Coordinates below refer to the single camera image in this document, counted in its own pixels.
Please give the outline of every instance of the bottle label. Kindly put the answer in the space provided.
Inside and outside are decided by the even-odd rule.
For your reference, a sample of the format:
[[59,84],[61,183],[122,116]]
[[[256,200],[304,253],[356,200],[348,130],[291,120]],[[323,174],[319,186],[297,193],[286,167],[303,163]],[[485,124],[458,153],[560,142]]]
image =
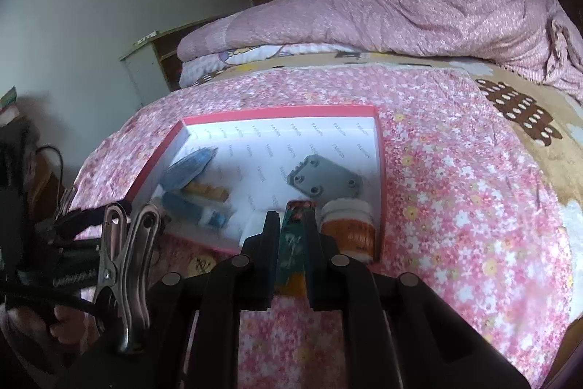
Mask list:
[[336,239],[340,252],[367,254],[374,259],[374,227],[360,220],[339,219],[322,225],[322,233]]

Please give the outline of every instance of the folded blanket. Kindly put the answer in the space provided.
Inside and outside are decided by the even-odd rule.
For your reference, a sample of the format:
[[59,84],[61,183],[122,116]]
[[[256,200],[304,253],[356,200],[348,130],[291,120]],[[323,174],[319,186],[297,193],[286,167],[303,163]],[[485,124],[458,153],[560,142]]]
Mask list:
[[347,52],[354,53],[360,50],[348,45],[329,43],[294,43],[291,45],[259,45],[211,53],[197,57],[183,64],[180,75],[180,87],[187,88],[194,84],[205,82],[208,76],[233,65],[244,65],[249,62],[258,62],[267,58],[282,58],[308,53]]
[[178,57],[304,42],[474,56],[583,101],[583,39],[557,0],[278,0],[195,30]]

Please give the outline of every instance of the brown pattern on sheet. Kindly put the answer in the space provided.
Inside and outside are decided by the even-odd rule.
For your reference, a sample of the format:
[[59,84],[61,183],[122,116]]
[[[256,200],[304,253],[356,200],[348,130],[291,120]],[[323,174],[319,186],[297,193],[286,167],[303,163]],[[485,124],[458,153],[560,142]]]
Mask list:
[[536,100],[518,93],[503,81],[494,83],[487,79],[476,80],[480,90],[496,109],[509,121],[523,128],[530,138],[540,145],[551,144],[552,137],[562,139],[562,134],[551,125],[553,116],[539,106]]
[[226,69],[219,70],[219,71],[213,71],[212,73],[206,73],[203,76],[201,76],[199,79],[197,79],[197,81],[195,82],[195,84],[193,86],[200,86],[201,84],[205,84],[205,83],[211,81],[211,79],[216,78],[218,75],[223,73],[225,70]]

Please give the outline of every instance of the metal clip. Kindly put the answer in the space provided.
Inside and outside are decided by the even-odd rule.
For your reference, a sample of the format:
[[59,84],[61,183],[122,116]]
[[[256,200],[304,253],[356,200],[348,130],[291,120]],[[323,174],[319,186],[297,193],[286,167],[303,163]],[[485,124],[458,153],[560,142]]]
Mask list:
[[73,202],[73,198],[75,198],[75,195],[77,194],[77,190],[77,185],[73,185],[65,191],[62,197],[60,197],[59,209],[56,212],[55,220],[58,220],[60,217],[67,214],[67,211]]
[[120,353],[141,351],[150,328],[146,290],[160,224],[160,212],[149,203],[140,210],[129,231],[123,207],[118,203],[106,207],[94,302],[112,317],[116,312],[121,315]]

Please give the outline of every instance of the finger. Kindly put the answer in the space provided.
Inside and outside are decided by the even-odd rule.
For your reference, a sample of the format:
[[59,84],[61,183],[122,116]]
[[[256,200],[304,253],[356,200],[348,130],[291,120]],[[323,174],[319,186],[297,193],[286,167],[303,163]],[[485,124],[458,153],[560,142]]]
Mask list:
[[85,323],[83,321],[67,321],[55,323],[49,328],[51,335],[64,345],[75,345],[81,341],[85,334]]
[[58,321],[62,322],[83,321],[85,319],[85,313],[82,311],[63,305],[55,305],[55,316]]
[[44,331],[47,327],[43,319],[28,307],[11,308],[8,316],[15,327],[26,335],[35,331]]
[[97,329],[97,324],[95,323],[95,318],[90,316],[85,320],[87,326],[87,345],[91,346],[99,338],[99,330]]

